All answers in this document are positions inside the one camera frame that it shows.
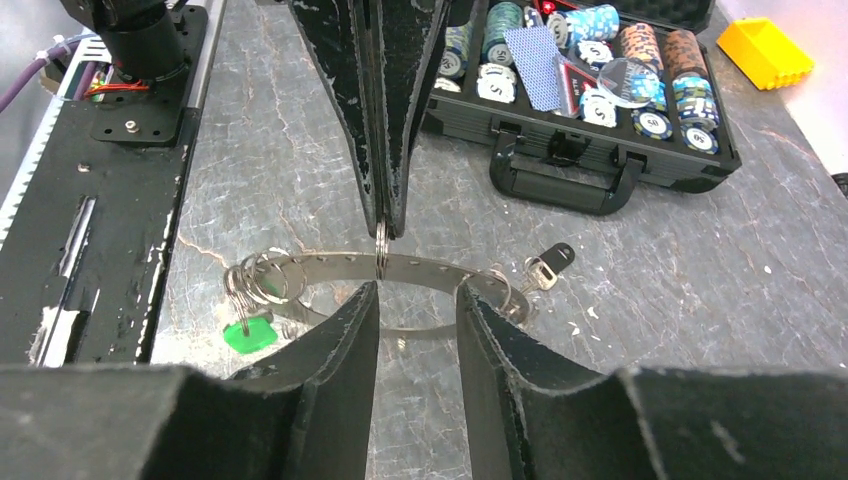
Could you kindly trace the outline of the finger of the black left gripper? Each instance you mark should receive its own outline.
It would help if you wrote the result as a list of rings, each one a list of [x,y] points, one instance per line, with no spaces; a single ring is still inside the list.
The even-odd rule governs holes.
[[[449,1],[369,1],[367,66],[376,221],[405,232],[412,151],[437,68]]]
[[[375,165],[360,51],[360,1],[291,1],[307,51],[319,73],[350,151],[366,228],[377,232]]]

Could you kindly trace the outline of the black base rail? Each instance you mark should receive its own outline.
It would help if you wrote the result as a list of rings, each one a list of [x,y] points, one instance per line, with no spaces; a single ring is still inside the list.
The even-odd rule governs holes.
[[[189,97],[199,111],[196,143],[223,3],[162,2],[168,8],[184,2],[208,15],[201,70]],[[118,80],[104,43],[85,25],[81,36],[42,53],[40,61],[50,64],[62,54],[69,56],[69,65],[2,203],[1,235],[4,217],[25,212],[34,189],[42,184],[62,182],[73,194],[94,194],[106,191],[115,179],[115,172],[101,162],[41,165],[48,141],[58,132],[61,108],[73,101],[93,101]],[[148,362],[181,210],[174,225],[157,218],[153,226],[130,232],[108,223],[102,211],[87,204],[78,218],[62,227],[59,240],[39,240],[32,230],[24,231],[22,241],[1,237],[2,363],[60,367]]]

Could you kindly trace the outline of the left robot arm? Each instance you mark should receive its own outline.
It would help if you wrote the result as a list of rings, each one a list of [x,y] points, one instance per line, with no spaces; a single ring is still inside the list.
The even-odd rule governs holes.
[[[404,234],[410,156],[448,23],[447,1],[293,1],[290,11],[336,110],[351,152],[369,233]],[[93,101],[63,106],[43,168],[104,163],[107,190],[73,194],[42,184],[25,212],[4,217],[3,240],[59,240],[87,204],[130,232],[157,218],[174,225],[199,111],[189,104],[201,70],[205,9],[162,1],[68,1],[110,54],[117,82]]]

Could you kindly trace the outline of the key with black tag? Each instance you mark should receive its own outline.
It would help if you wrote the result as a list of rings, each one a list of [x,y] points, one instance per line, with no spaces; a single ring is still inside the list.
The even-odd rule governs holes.
[[[557,283],[559,274],[576,258],[574,249],[567,243],[557,243],[538,256],[525,261],[525,282],[522,294],[533,291],[549,291]]]

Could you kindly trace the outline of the green key tag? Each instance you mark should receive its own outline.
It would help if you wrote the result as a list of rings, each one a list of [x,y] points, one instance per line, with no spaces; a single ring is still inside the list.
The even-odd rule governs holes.
[[[253,316],[227,326],[223,339],[235,352],[252,354],[276,342],[278,334],[267,318]]]

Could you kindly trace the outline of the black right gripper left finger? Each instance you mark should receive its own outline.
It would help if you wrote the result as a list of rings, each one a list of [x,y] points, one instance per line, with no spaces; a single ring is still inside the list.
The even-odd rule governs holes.
[[[183,366],[1,371],[5,479],[361,479],[379,343],[363,284],[228,380]]]

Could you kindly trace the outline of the yellow toy block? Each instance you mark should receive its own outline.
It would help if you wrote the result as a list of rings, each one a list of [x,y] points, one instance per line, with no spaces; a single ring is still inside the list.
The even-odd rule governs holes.
[[[716,44],[761,91],[799,84],[815,66],[803,50],[765,17],[731,22]]]

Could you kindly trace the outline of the black poker chip case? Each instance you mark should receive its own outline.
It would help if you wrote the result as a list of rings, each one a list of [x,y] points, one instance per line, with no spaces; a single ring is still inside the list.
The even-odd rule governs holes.
[[[427,131],[490,145],[502,194],[591,215],[640,183],[741,164],[698,34],[710,1],[477,1],[449,30]]]

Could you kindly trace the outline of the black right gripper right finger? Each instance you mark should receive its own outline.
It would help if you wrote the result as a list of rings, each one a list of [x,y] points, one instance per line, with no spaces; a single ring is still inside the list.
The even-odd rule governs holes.
[[[780,368],[581,366],[459,289],[477,479],[843,479],[847,376]]]

